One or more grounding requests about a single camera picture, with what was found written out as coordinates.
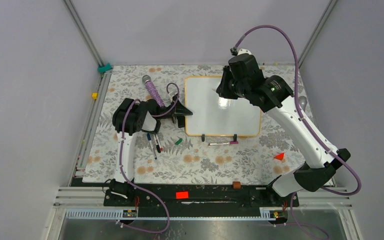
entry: floral pattern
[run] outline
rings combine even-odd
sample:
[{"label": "floral pattern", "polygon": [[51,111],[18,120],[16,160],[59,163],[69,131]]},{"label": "floral pattern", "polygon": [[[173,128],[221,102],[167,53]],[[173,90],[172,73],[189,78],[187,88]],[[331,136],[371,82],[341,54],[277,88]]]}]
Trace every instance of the floral pattern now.
[{"label": "floral pattern", "polygon": [[[294,66],[261,66],[265,76],[279,75],[294,84]],[[185,79],[189,76],[220,76],[221,65],[118,65],[112,70],[106,91],[83,181],[102,183],[114,175],[117,157],[117,135],[112,125],[114,111],[124,98],[148,100],[151,98],[142,76],[149,75],[165,103],[169,103],[166,85],[174,82],[180,89],[180,101],[185,102]],[[299,76],[300,96],[306,95]],[[310,106],[306,113],[312,118]],[[229,137],[188,136],[184,128],[177,128],[170,119],[161,120],[158,134],[163,148],[154,160],[144,132],[136,140],[136,156],[133,162],[136,183],[160,184],[231,184],[240,181],[247,185],[270,183],[280,174],[296,169],[304,157],[285,131],[268,115],[263,114],[260,135],[239,137],[239,144],[208,146],[209,142],[230,140]],[[180,138],[182,142],[175,145]],[[282,161],[274,156],[285,153]]]}]

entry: marker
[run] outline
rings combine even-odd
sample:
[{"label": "marker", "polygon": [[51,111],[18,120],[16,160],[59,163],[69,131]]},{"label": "marker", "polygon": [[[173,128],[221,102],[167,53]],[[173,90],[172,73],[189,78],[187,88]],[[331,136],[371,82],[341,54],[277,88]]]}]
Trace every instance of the marker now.
[{"label": "marker", "polygon": [[212,142],[212,143],[208,143],[208,146],[231,145],[231,144],[239,144],[239,142],[238,141]]},{"label": "marker", "polygon": [[155,157],[155,160],[157,160],[157,154],[155,153],[154,145],[152,145],[151,135],[149,133],[147,133],[146,137],[148,138],[149,145],[151,146],[151,150],[153,152],[153,156]]},{"label": "marker", "polygon": [[157,141],[157,145],[156,147],[157,148],[160,148],[159,150],[162,152],[163,151],[163,148],[161,147],[161,142],[160,142],[160,139],[158,138],[158,134],[155,134],[155,138],[156,138],[156,141]]},{"label": "marker", "polygon": [[160,150],[160,145],[158,144],[158,141],[157,141],[157,135],[154,134],[154,137],[153,137],[153,140],[155,141],[155,146],[156,146],[156,151],[160,154],[161,153],[161,150]]}]

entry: red rectangle block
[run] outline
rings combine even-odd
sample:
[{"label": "red rectangle block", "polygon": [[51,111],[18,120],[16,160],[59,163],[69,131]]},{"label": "red rectangle block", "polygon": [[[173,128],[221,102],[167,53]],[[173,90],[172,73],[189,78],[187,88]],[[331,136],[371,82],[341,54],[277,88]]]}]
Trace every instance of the red rectangle block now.
[{"label": "red rectangle block", "polygon": [[176,192],[176,199],[188,199],[189,192],[187,191],[178,191]]}]

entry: gray wall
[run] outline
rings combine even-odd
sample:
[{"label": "gray wall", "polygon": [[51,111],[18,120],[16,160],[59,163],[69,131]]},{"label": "gray wall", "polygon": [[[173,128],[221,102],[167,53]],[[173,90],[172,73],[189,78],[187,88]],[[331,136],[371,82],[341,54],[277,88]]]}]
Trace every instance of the gray wall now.
[{"label": "gray wall", "polygon": [[[276,25],[300,54],[329,0],[72,0],[104,61],[225,64],[250,28]],[[260,62],[293,63],[288,43],[257,30],[241,47]]]},{"label": "gray wall", "polygon": [[61,0],[0,0],[0,240],[40,238],[96,67]]},{"label": "gray wall", "polygon": [[[384,1],[340,0],[301,68],[321,131],[351,152],[365,240],[384,239]],[[346,170],[338,182],[355,189]]]}]

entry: orange triangle block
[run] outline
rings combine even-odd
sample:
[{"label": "orange triangle block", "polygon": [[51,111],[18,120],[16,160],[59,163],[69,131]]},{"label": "orange triangle block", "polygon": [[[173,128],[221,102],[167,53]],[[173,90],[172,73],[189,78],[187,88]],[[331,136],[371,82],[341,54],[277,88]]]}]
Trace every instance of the orange triangle block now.
[{"label": "orange triangle block", "polygon": [[284,153],[284,152],[282,152],[281,154],[279,154],[279,155],[275,156],[274,158],[275,158],[275,159],[277,159],[277,160],[280,160],[280,161],[282,161],[282,160],[284,159],[284,157],[285,157],[285,153]]}]

